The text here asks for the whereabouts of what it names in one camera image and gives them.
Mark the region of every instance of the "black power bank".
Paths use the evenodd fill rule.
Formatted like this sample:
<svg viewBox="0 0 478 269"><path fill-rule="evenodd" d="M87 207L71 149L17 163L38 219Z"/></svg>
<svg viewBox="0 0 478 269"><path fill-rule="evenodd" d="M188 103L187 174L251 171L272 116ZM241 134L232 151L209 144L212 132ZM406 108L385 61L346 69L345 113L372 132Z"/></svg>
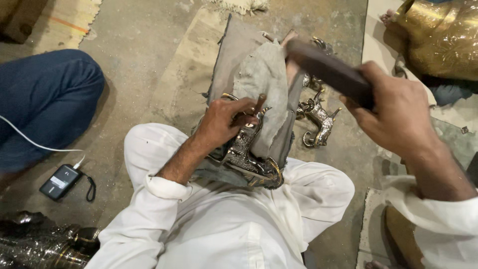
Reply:
<svg viewBox="0 0 478 269"><path fill-rule="evenodd" d="M40 191L56 201L62 198L80 177L80 171L64 164L41 186Z"/></svg>

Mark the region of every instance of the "silver camel figurine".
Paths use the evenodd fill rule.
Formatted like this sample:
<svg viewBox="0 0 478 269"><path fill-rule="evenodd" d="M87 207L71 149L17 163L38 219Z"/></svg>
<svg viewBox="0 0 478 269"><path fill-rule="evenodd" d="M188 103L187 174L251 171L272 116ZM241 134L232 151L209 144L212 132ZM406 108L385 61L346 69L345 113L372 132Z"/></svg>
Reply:
<svg viewBox="0 0 478 269"><path fill-rule="evenodd" d="M238 100L232 94L227 93L223 93L222 97ZM226 164L242 172L249 180L248 186L260 186L273 190L284 182L279 166L271 157L262 159L255 157L250 152L250 146L262 128L264 114L271 109L271 107L262 108L265 98L267 98L266 95L259 96L258 105L254 109L254 116L258 120L258 124L243 126L237 136L223 145L222 157L216 158L212 154L209 154L208 157L219 164Z"/></svg>
<svg viewBox="0 0 478 269"><path fill-rule="evenodd" d="M319 98L319 95L324 92L322 88L315 97L309 98L305 102L299 103L299 107L297 108L297 120L303 119L307 117L310 121L312 121L318 127L318 133L315 135L315 138L306 138L308 135L311 135L311 132L306 132L302 137L302 141L306 147L319 147L319 146L326 146L327 139L332 131L332 126L335 121L335 116L337 113L342 110L339 107L332 115L328 115L327 112L322 108L320 102L324 102L325 100Z"/></svg>

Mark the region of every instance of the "hand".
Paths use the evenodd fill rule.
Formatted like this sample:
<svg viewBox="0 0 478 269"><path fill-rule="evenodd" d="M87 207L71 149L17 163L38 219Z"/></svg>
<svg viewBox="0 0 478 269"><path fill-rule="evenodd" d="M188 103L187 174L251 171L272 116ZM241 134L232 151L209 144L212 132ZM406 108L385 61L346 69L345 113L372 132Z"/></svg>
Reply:
<svg viewBox="0 0 478 269"><path fill-rule="evenodd" d="M343 96L340 100L375 143L405 159L442 144L419 82L389 77L374 62L362 65L361 71L373 86L376 114Z"/></svg>
<svg viewBox="0 0 478 269"><path fill-rule="evenodd" d="M256 100L248 97L238 101L224 99L212 101L201 124L191 138L195 140L197 145L201 146L206 155L209 154L237 135L242 126L248 123L258 123L257 118L252 115L239 115L233 121L238 113L249 112L252 114L252 108L256 102Z"/></svg>

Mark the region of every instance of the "white sleeve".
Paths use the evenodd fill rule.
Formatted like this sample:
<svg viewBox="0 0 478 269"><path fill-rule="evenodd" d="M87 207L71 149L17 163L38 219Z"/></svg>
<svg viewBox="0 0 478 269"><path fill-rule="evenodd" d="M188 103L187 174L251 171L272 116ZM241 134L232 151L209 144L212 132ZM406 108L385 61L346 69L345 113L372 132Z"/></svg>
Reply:
<svg viewBox="0 0 478 269"><path fill-rule="evenodd" d="M180 199L187 199L192 188L160 177L150 171L145 183L133 194L130 205L99 234L99 251L86 269L152 269L164 252L160 236L176 220Z"/></svg>
<svg viewBox="0 0 478 269"><path fill-rule="evenodd" d="M384 198L417 225L415 241L427 269L478 267L478 197L460 202L420 199L413 176L387 177Z"/></svg>

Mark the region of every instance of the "man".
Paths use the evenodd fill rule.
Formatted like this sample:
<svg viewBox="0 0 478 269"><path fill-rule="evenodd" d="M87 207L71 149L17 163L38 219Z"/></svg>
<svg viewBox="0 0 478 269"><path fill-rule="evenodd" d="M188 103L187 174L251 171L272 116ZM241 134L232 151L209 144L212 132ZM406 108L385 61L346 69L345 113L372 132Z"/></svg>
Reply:
<svg viewBox="0 0 478 269"><path fill-rule="evenodd" d="M61 149L87 128L104 88L86 53L59 50L0 65L0 115L39 145ZM0 181L51 153L0 119Z"/></svg>
<svg viewBox="0 0 478 269"><path fill-rule="evenodd" d="M387 198L429 235L448 236L436 246L417 239L425 261L442 265L459 257L456 248L441 252L453 244L471 247L472 252L462 249L461 265L478 261L473 254L478 250L477 192L434 132L425 92L420 84L384 75L374 63L362 71L374 86L377 113L342 100L375 142L413 167L423 200L403 181L386 189ZM125 163L135 189L131 204L99 234L101 248L87 268L304 268L300 252L342 218L353 196L344 173L289 158L285 183L273 191L206 179L188 183L211 150L235 136L242 124L254 123L248 116L231 122L254 104L247 98L214 101L189 138L162 124L135 126L125 138ZM443 204L446 210L434 208ZM455 234L467 237L452 238Z"/></svg>

